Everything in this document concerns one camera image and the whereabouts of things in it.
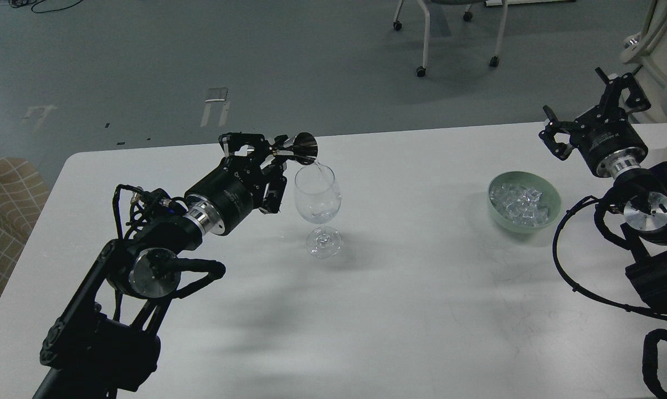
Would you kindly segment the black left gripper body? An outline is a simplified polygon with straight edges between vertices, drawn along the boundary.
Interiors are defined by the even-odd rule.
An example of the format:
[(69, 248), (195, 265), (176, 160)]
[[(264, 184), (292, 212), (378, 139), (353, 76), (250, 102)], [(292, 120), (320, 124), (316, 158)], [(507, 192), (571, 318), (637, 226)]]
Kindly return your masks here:
[(225, 236), (262, 204), (263, 169), (245, 157), (225, 157), (185, 192), (190, 219), (202, 234)]

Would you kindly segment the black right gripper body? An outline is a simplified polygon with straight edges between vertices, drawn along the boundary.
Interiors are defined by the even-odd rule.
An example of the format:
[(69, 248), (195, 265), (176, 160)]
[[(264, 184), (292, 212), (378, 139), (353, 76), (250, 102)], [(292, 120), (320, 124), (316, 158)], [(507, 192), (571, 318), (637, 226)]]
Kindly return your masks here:
[(615, 157), (633, 156), (636, 162), (646, 158), (648, 147), (629, 123), (625, 109), (611, 109), (607, 115), (590, 109), (575, 121), (580, 125), (580, 134), (572, 136), (572, 146), (579, 149), (594, 176), (612, 176), (610, 164)]

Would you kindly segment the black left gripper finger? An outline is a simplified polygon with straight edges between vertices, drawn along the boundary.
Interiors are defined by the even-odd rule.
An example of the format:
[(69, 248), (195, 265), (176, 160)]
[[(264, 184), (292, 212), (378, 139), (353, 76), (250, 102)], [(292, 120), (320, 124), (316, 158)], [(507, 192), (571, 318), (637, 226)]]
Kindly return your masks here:
[(263, 169), (263, 177), (266, 183), (263, 201), (259, 207), (263, 214), (277, 214), (283, 201), (285, 189), (287, 187), (287, 177), (284, 172), (287, 169), (284, 159), (273, 159), (269, 165)]
[(276, 150), (289, 138), (288, 135), (268, 139), (262, 134), (225, 133), (219, 135), (218, 144), (224, 152), (224, 157), (245, 157), (261, 166), (266, 161), (272, 161)]

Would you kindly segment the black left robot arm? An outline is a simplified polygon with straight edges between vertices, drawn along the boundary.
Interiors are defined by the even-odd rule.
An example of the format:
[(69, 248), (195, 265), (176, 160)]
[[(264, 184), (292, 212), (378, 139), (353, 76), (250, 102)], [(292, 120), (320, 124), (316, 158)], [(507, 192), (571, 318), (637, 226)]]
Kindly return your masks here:
[(49, 329), (35, 398), (115, 398), (156, 371), (158, 330), (173, 300), (225, 275), (216, 260), (182, 258), (207, 233), (224, 237), (255, 209), (280, 211), (288, 161), (314, 162), (312, 134), (266, 139), (220, 135), (224, 157), (181, 197), (118, 185), (111, 200), (117, 237), (107, 242)]

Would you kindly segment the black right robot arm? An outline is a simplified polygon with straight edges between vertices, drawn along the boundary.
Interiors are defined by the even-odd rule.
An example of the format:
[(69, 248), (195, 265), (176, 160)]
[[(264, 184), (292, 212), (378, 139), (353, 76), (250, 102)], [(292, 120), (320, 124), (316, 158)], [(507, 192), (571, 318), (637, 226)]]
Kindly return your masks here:
[[(642, 166), (648, 147), (629, 121), (631, 114), (646, 111), (651, 104), (632, 73), (610, 76), (601, 68), (595, 71), (604, 84), (597, 105), (571, 121), (559, 120), (551, 107), (543, 107), (548, 121), (539, 138), (549, 152), (565, 161), (577, 150), (592, 175), (614, 181), (602, 197), (586, 196), (567, 210), (554, 233), (553, 262), (574, 292), (628, 313), (667, 321), (667, 161)], [(602, 237), (632, 254), (625, 277), (643, 306), (593, 293), (561, 266), (557, 255), (561, 230), (589, 206), (594, 206), (594, 225)]]

